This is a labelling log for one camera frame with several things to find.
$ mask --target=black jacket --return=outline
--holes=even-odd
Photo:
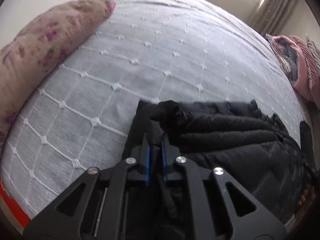
[[[308,125],[303,122],[300,129],[301,137],[310,140]],[[123,159],[141,144],[145,132],[151,145],[151,186],[130,191],[127,239],[184,239],[181,191],[169,190],[176,205],[172,216],[156,179],[164,132],[170,144],[198,166],[226,169],[283,223],[293,215],[303,185],[310,181],[306,163],[314,165],[312,141],[311,147],[310,141],[301,142],[307,145],[302,153],[279,117],[262,114],[255,101],[158,105],[141,101]]]

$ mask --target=pink pillow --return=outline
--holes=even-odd
[[[308,86],[307,64],[301,49],[295,42],[293,42],[286,36],[274,36],[272,38],[272,44],[278,49],[279,52],[282,51],[281,45],[278,44],[278,41],[281,39],[284,39],[289,44],[289,46],[297,53],[298,79],[295,82],[291,82],[292,87],[306,100],[313,101],[313,97]]]
[[[299,48],[303,53],[303,56],[307,64],[308,85],[313,98],[312,101],[315,102],[318,109],[320,109],[320,81],[319,81],[319,74],[317,71],[316,62],[313,59],[312,53],[308,48],[307,44],[297,36],[292,35],[291,37],[297,43],[297,45],[299,46]]]
[[[0,50],[0,152],[15,116],[29,95],[114,8],[112,0],[70,1],[52,7]]]

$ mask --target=bed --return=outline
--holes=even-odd
[[[205,0],[115,0],[117,8],[17,116],[0,177],[33,218],[84,170],[120,159],[140,99],[245,101],[300,144],[306,117],[268,42]]]

